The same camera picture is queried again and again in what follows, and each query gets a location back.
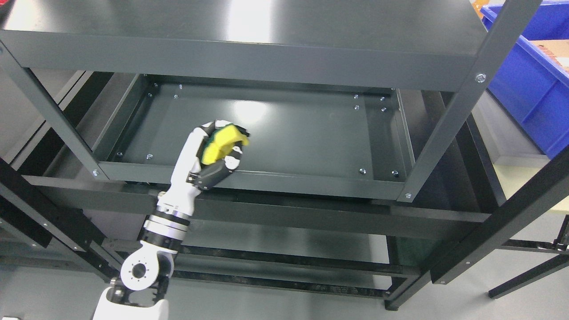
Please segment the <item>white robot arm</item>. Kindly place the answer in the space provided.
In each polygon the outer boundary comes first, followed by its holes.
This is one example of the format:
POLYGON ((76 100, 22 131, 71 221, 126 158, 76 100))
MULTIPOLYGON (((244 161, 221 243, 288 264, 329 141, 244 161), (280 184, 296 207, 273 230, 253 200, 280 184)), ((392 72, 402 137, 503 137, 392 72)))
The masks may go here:
POLYGON ((173 275, 174 259, 189 229, 193 212, 166 205, 146 217, 141 229, 140 248, 122 263, 120 275, 102 292, 94 320, 167 320, 165 299, 173 275), (154 289, 150 306, 130 301, 133 293, 154 289))

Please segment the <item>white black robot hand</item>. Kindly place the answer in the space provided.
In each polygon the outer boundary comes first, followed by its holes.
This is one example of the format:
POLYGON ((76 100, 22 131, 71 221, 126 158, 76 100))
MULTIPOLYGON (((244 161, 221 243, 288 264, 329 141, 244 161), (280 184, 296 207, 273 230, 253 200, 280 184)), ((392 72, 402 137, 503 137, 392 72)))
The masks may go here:
POLYGON ((225 120, 193 129, 177 158, 169 189, 158 198, 158 211, 191 216, 195 198, 240 166, 249 136, 247 129, 225 120))

